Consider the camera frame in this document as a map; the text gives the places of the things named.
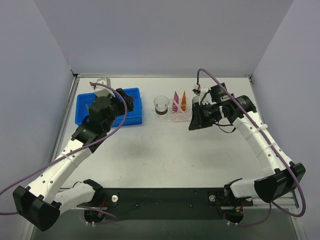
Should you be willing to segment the clear brown-banded cup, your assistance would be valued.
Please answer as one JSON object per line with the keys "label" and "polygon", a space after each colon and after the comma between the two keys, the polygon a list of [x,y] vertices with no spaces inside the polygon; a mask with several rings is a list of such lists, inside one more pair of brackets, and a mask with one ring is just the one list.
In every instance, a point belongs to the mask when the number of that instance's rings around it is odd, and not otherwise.
{"label": "clear brown-banded cup", "polygon": [[199,98],[199,96],[195,96],[195,97],[193,97],[193,99],[192,99],[192,105],[199,105],[199,102],[200,102],[200,98]]}

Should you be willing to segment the orange toothpaste tube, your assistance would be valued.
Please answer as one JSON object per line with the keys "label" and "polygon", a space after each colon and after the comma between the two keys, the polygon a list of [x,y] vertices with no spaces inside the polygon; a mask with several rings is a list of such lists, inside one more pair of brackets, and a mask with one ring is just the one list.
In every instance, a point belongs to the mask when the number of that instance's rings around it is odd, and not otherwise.
{"label": "orange toothpaste tube", "polygon": [[181,107],[181,110],[183,112],[186,112],[186,110],[187,110],[187,96],[186,96],[186,92],[185,91],[183,92],[183,95],[182,95],[182,98],[181,98],[180,107]]}

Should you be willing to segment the clear acrylic toothbrush holder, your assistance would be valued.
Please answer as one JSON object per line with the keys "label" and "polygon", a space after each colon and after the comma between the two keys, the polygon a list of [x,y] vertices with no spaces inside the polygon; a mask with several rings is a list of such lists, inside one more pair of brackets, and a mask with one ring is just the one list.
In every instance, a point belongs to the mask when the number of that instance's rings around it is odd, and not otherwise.
{"label": "clear acrylic toothbrush holder", "polygon": [[179,102],[173,98],[169,100],[167,120],[170,122],[190,122],[192,118],[192,106],[189,102],[182,104],[182,99]]}

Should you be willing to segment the pink toothpaste tube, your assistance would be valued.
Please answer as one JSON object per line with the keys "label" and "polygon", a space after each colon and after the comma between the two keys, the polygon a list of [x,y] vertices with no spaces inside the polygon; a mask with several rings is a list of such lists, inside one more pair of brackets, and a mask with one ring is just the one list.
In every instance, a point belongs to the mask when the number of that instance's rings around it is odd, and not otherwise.
{"label": "pink toothpaste tube", "polygon": [[180,105],[179,105],[179,96],[177,94],[177,92],[175,91],[174,92],[174,96],[173,96],[173,99],[172,99],[172,107],[171,107],[172,111],[174,113],[179,113],[181,110],[180,110]]}

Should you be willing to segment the clear blue-tinted cup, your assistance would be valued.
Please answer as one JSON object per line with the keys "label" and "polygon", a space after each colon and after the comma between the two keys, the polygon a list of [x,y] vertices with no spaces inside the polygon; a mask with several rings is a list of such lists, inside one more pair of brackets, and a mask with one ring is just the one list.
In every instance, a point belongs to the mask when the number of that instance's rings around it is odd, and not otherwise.
{"label": "clear blue-tinted cup", "polygon": [[153,104],[157,117],[163,119],[167,116],[169,103],[169,99],[164,95],[155,97]]}

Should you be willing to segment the white toothbrush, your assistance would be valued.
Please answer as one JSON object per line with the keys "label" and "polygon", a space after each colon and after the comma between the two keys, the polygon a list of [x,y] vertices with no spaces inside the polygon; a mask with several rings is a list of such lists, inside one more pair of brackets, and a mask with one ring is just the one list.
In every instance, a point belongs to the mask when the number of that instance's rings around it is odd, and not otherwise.
{"label": "white toothbrush", "polygon": [[187,112],[187,104],[183,104],[182,102],[179,103],[177,100],[174,98],[171,99],[171,112],[173,114],[184,114]]}

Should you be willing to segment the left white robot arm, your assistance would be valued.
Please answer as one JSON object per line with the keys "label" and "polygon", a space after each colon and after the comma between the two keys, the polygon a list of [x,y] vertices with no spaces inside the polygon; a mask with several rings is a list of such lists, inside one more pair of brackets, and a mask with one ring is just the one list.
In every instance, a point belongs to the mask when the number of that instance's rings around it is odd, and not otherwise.
{"label": "left white robot arm", "polygon": [[115,133],[111,128],[116,118],[127,117],[134,109],[134,98],[123,89],[111,89],[102,78],[91,86],[95,98],[88,107],[88,115],[58,158],[35,180],[26,187],[18,186],[12,194],[18,214],[43,232],[69,209],[87,202],[92,206],[101,203],[102,187],[94,181],[83,181],[63,192],[60,188],[76,168]]}

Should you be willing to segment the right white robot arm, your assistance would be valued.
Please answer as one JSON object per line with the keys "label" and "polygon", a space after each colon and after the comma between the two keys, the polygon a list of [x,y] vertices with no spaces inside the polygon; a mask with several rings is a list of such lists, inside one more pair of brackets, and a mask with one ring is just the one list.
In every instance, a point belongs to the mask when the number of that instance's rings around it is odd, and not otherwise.
{"label": "right white robot arm", "polygon": [[256,106],[246,95],[231,99],[220,86],[210,88],[195,85],[192,100],[192,118],[189,130],[217,125],[227,119],[247,141],[262,167],[259,179],[237,179],[224,187],[235,199],[259,197],[271,203],[293,191],[306,173],[302,163],[294,163],[284,154],[262,123]]}

